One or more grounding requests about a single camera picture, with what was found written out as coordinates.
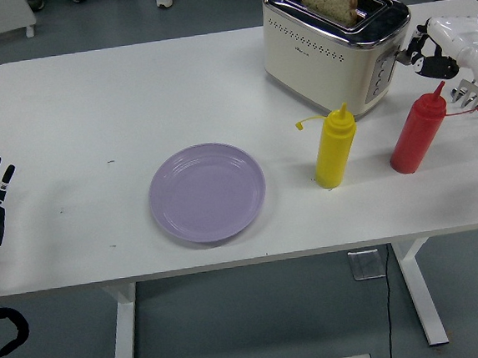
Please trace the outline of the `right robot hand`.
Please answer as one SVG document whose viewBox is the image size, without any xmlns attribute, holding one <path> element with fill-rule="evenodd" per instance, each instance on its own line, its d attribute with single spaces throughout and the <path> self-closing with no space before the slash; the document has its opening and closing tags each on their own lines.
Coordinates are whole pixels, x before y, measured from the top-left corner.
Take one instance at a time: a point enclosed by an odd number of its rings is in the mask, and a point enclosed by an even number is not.
<svg viewBox="0 0 478 358">
<path fill-rule="evenodd" d="M 432 17 L 417 29 L 397 60 L 427 78 L 453 79 L 467 68 L 478 83 L 478 19 Z"/>
</svg>

